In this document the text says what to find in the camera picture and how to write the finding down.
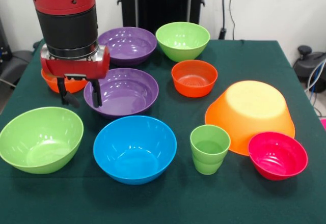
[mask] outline stacked cup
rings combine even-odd
[[[195,168],[204,175],[214,174],[220,168],[231,145],[229,134],[213,125],[194,129],[190,141]]]

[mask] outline bowl rim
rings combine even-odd
[[[297,172],[295,172],[295,173],[293,173],[293,174],[276,174],[275,172],[272,172],[272,171],[266,170],[264,167],[262,167],[260,164],[258,164],[258,162],[253,158],[252,152],[250,151],[250,144],[251,144],[252,140],[253,140],[255,137],[257,137],[257,136],[259,136],[259,135],[261,135],[261,134],[266,134],[266,133],[278,134],[278,135],[281,135],[281,136],[288,137],[289,139],[291,139],[293,142],[295,142],[295,143],[296,143],[296,144],[297,144],[297,145],[302,149],[302,151],[304,152],[305,158],[306,158],[306,163],[305,163],[305,165],[303,166],[303,168],[302,168],[300,171],[297,171]],[[248,152],[249,152],[250,160],[254,163],[254,165],[258,166],[260,169],[262,169],[262,170],[264,170],[265,172],[267,172],[267,173],[269,173],[269,174],[272,174],[272,175],[274,175],[274,176],[287,177],[287,178],[289,178],[289,177],[294,177],[294,176],[300,174],[301,172],[303,172],[303,171],[305,170],[305,168],[307,167],[307,165],[308,165],[308,154],[307,154],[307,151],[306,151],[306,149],[304,148],[304,146],[302,146],[302,144],[299,143],[299,141],[296,140],[295,138],[290,137],[290,136],[285,135],[285,134],[280,133],[280,132],[275,132],[275,131],[264,131],[264,132],[261,132],[261,133],[258,133],[258,134],[256,134],[256,135],[252,136],[252,137],[250,138],[250,140],[249,140],[249,143],[248,143]]]
[[[152,80],[154,81],[154,83],[155,83],[155,87],[157,88],[157,93],[155,94],[155,96],[154,96],[154,98],[153,98],[153,101],[152,101],[150,104],[148,104],[146,107],[144,107],[144,108],[142,108],[142,109],[140,109],[140,110],[137,110],[136,112],[134,112],[134,113],[132,113],[132,114],[123,114],[123,115],[112,115],[112,114],[107,114],[107,113],[105,113],[105,112],[100,111],[98,108],[94,108],[94,107],[93,107],[93,106],[92,106],[92,105],[91,105],[91,104],[86,100],[86,93],[87,93],[87,90],[89,90],[88,87],[90,86],[90,82],[88,82],[88,83],[86,84],[85,88],[84,88],[84,92],[83,92],[83,94],[84,94],[84,101],[86,102],[86,104],[87,104],[90,108],[92,108],[92,109],[95,110],[96,112],[101,113],[101,114],[103,114],[103,115],[105,115],[105,116],[109,116],[109,117],[125,117],[125,116],[136,115],[136,114],[138,114],[138,113],[141,113],[141,112],[147,110],[147,109],[148,109],[150,106],[152,106],[153,103],[157,100],[158,95],[159,95],[159,86],[158,86],[158,83],[157,83],[156,79],[155,79],[152,75],[150,75],[149,73],[147,73],[147,72],[145,72],[145,71],[142,71],[142,70],[139,70],[139,69],[134,69],[134,68],[115,68],[115,69],[111,69],[111,70],[108,70],[107,75],[109,74],[110,71],[113,71],[113,70],[133,70],[133,71],[136,71],[136,72],[138,72],[138,73],[142,73],[142,74],[148,76],[150,79],[152,79]]]
[[[148,30],[146,30],[144,28],[135,27],[135,26],[124,26],[124,27],[118,27],[118,28],[113,28],[113,29],[107,30],[106,32],[103,32],[101,35],[99,35],[98,38],[97,38],[97,40],[99,38],[101,38],[102,36],[104,36],[105,34],[111,32],[111,31],[121,30],[121,29],[137,29],[137,30],[142,30],[142,31],[150,34],[150,36],[153,37],[153,40],[155,41],[155,43],[153,45],[153,48],[149,52],[147,52],[146,54],[144,54],[144,55],[135,56],[135,57],[130,58],[130,59],[120,59],[120,58],[114,57],[114,55],[112,55],[111,52],[110,52],[110,58],[111,59],[114,59],[114,60],[117,60],[117,61],[130,61],[130,60],[135,60],[135,59],[141,59],[141,58],[144,58],[144,57],[150,55],[155,50],[155,48],[157,47],[157,38],[155,37],[155,35],[153,33],[151,33],[150,31],[148,31]]]
[[[227,147],[225,150],[223,150],[222,152],[219,152],[219,153],[217,153],[217,154],[206,153],[206,152],[204,152],[204,151],[198,149],[198,148],[196,147],[196,145],[194,145],[194,143],[193,143],[193,141],[192,141],[192,135],[193,135],[193,133],[195,132],[195,130],[200,129],[200,128],[202,128],[202,127],[214,127],[214,128],[217,128],[217,129],[220,129],[221,131],[223,131],[223,132],[228,136],[228,139],[229,139],[228,147]],[[224,130],[222,127],[215,126],[215,125],[211,125],[211,124],[200,125],[200,126],[197,126],[197,127],[196,127],[194,130],[192,130],[192,132],[190,133],[190,144],[191,144],[191,145],[192,145],[196,150],[198,150],[199,152],[201,152],[202,154],[205,154],[205,155],[221,155],[221,154],[224,154],[225,152],[229,151],[229,148],[230,148],[230,146],[231,146],[231,137],[230,137],[230,135],[228,134],[228,132],[227,132],[226,130]]]
[[[35,112],[37,110],[43,110],[43,109],[59,109],[59,110],[64,110],[64,111],[67,111],[71,114],[73,114],[74,116],[76,116],[78,118],[78,121],[80,122],[81,124],[81,134],[80,134],[80,137],[78,139],[78,143],[75,144],[75,146],[67,153],[65,154],[64,156],[62,156],[61,158],[59,159],[56,159],[55,161],[52,161],[50,163],[47,163],[47,164],[40,164],[40,165],[20,165],[20,164],[15,164],[15,163],[12,163],[10,162],[9,160],[7,160],[3,155],[2,155],[2,152],[0,150],[0,157],[5,161],[7,162],[8,164],[14,166],[14,167],[19,167],[19,168],[25,168],[25,169],[33,169],[33,168],[39,168],[39,167],[43,167],[43,166],[47,166],[47,165],[50,165],[50,164],[53,164],[55,162],[58,162],[59,160],[65,158],[67,155],[69,155],[72,151],[74,151],[77,147],[79,147],[80,145],[80,142],[83,138],[83,134],[84,134],[84,124],[83,124],[83,121],[81,120],[81,118],[79,117],[79,115],[77,115],[75,112],[69,110],[69,109],[66,109],[66,108],[62,108],[62,107],[56,107],[56,106],[48,106],[48,107],[40,107],[40,108],[35,108],[35,109],[31,109],[31,110],[28,110],[28,111],[25,111],[24,113],[16,116],[15,118],[13,118],[10,122],[7,123],[7,125],[2,129],[2,131],[0,132],[0,138],[2,136],[2,134],[4,133],[4,131],[7,129],[7,127],[10,126],[10,124],[12,124],[15,120],[17,120],[18,118],[26,115],[26,114],[29,114],[29,113],[32,113],[32,112]]]
[[[179,82],[179,81],[174,77],[174,75],[173,75],[173,73],[174,73],[176,67],[182,65],[183,62],[188,63],[188,62],[193,62],[193,61],[195,61],[196,63],[208,64],[210,67],[212,67],[213,70],[214,70],[214,74],[215,74],[214,81],[210,82],[210,83],[207,84],[207,85],[200,86],[200,87],[190,86],[190,85],[186,85],[186,84],[183,84],[183,83]],[[217,79],[218,79],[219,73],[218,73],[217,68],[215,68],[214,65],[212,65],[212,64],[210,64],[210,63],[208,63],[208,62],[206,62],[206,61],[203,61],[203,60],[184,60],[184,61],[178,62],[177,64],[175,64],[175,65],[173,66],[173,68],[172,68],[172,70],[171,70],[171,75],[172,75],[173,80],[174,80],[176,83],[178,83],[178,84],[180,84],[180,85],[182,85],[182,86],[184,86],[184,87],[187,87],[187,88],[206,88],[206,87],[209,87],[209,86],[215,84],[215,82],[216,82]]]
[[[48,78],[49,76],[45,73],[45,71],[42,68],[41,68],[41,76],[46,82],[55,84],[55,85],[57,84],[56,81],[50,80]],[[77,82],[77,83],[78,82],[87,82],[87,80],[75,80],[75,79],[68,80],[67,78],[65,78],[65,84],[74,83],[74,82]]]
[[[158,33],[158,31],[160,31],[163,27],[166,27],[167,25],[174,25],[174,24],[177,24],[177,23],[185,23],[185,24],[190,24],[190,25],[199,26],[201,29],[203,29],[203,30],[208,34],[208,40],[207,40],[206,42],[204,42],[204,44],[202,44],[202,45],[200,45],[200,46],[198,46],[198,47],[189,48],[189,49],[178,48],[178,47],[171,47],[171,46],[167,46],[167,45],[165,45],[165,44],[164,44],[164,43],[163,43],[163,42],[162,42],[162,41],[157,37],[157,33]],[[171,48],[171,49],[174,49],[174,50],[190,51],[190,50],[194,50],[194,49],[198,49],[198,48],[201,48],[201,47],[206,46],[206,45],[208,44],[209,40],[210,40],[210,33],[209,33],[209,31],[208,31],[205,27],[203,27],[203,26],[201,26],[201,25],[199,25],[199,24],[195,24],[195,23],[191,23],[191,22],[186,22],[186,21],[177,21],[177,22],[171,22],[171,23],[167,23],[167,24],[162,25],[160,28],[158,28],[158,29],[156,30],[156,32],[155,32],[155,37],[156,37],[157,41],[159,42],[159,44],[163,45],[164,47],[168,47],[168,48]]]
[[[146,175],[146,176],[143,176],[142,178],[125,178],[125,177],[121,177],[121,176],[117,176],[117,175],[115,175],[115,174],[109,173],[109,172],[105,171],[105,170],[101,167],[101,165],[98,163],[98,161],[97,161],[97,159],[96,159],[96,156],[95,156],[95,148],[96,148],[96,145],[98,144],[97,142],[98,142],[98,137],[99,137],[99,135],[100,135],[103,131],[105,131],[108,127],[110,127],[112,124],[114,124],[114,123],[116,123],[116,122],[118,122],[118,121],[122,121],[122,120],[129,120],[129,119],[131,119],[131,118],[142,118],[142,119],[150,119],[150,120],[152,120],[152,121],[157,121],[158,123],[160,123],[161,125],[163,125],[163,127],[167,128],[168,132],[170,132],[170,133],[172,134],[172,136],[173,136],[173,145],[174,145],[174,150],[173,150],[173,152],[172,152],[171,159],[169,159],[168,163],[167,163],[165,166],[163,166],[163,167],[159,168],[158,170],[156,170],[156,172],[155,172],[154,174]],[[118,178],[118,179],[123,179],[123,180],[142,180],[142,179],[146,179],[146,178],[149,178],[149,177],[153,177],[153,176],[155,176],[156,174],[159,174],[160,172],[163,172],[163,171],[164,171],[164,170],[165,170],[165,169],[166,169],[166,168],[171,164],[171,162],[173,161],[173,159],[174,159],[174,157],[175,157],[175,155],[176,155],[176,153],[177,153],[177,148],[178,148],[178,144],[177,144],[177,138],[176,138],[176,136],[175,136],[175,133],[173,132],[173,130],[171,129],[171,127],[168,126],[168,125],[167,125],[166,123],[164,123],[163,121],[161,121],[161,120],[159,120],[159,119],[157,119],[157,118],[151,117],[151,116],[126,116],[126,117],[122,117],[122,118],[119,118],[119,119],[117,119],[117,120],[114,120],[114,121],[110,122],[110,123],[107,124],[104,128],[102,128],[102,129],[100,130],[100,132],[96,135],[96,138],[95,138],[95,140],[94,140],[94,144],[93,144],[93,156],[94,156],[94,159],[95,159],[97,165],[98,165],[98,166],[99,166],[99,167],[100,167],[100,168],[101,168],[105,173],[107,173],[108,175],[110,175],[110,176],[112,176],[112,177],[115,177],[115,178]]]

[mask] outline green bowl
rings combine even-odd
[[[190,22],[173,22],[161,26],[156,38],[163,52],[173,61],[195,59],[206,47],[210,34]]]
[[[68,109],[33,109],[4,127],[0,133],[0,156],[24,172],[52,173],[71,160],[83,132],[82,120]]]

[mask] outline bowl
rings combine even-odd
[[[161,175],[177,151],[173,131],[148,116],[128,116],[105,126],[94,143],[99,167],[118,182],[148,183]]]
[[[265,131],[295,136],[295,127],[283,95],[260,81],[236,82],[206,111],[205,123],[222,127],[231,137],[230,150],[249,155],[249,140]]]
[[[276,132],[263,132],[249,142],[249,156],[266,179],[281,181],[300,174],[308,164],[305,148],[295,139]]]
[[[0,156],[24,172],[52,173],[75,155],[83,131],[82,120],[68,109],[33,109],[4,127],[0,133]]]
[[[172,22],[161,26],[156,38],[166,56],[180,62],[195,59],[206,47],[210,34],[198,24]]]
[[[216,68],[201,60],[186,60],[172,68],[176,90],[184,96],[198,98],[207,95],[218,78]]]
[[[57,78],[47,75],[43,69],[41,69],[41,75],[45,80],[45,82],[48,84],[48,86],[51,88],[51,90],[56,93],[59,93]],[[86,86],[86,84],[87,84],[86,80],[74,80],[74,79],[68,80],[67,78],[65,78],[66,90],[69,91],[70,93],[76,93],[82,90]]]
[[[144,71],[131,68],[109,70],[105,79],[99,80],[103,105],[95,108],[90,82],[84,89],[86,103],[108,118],[117,118],[145,112],[157,99],[158,84]]]
[[[326,119],[322,119],[320,120],[322,126],[324,127],[324,129],[326,130]]]
[[[141,64],[157,45],[157,40],[151,32],[138,27],[109,30],[98,37],[98,42],[108,46],[111,63],[123,67]]]

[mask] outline blue bowl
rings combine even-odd
[[[172,162],[177,139],[162,121],[128,116],[105,126],[94,143],[97,164],[110,177],[128,185],[148,183]]]

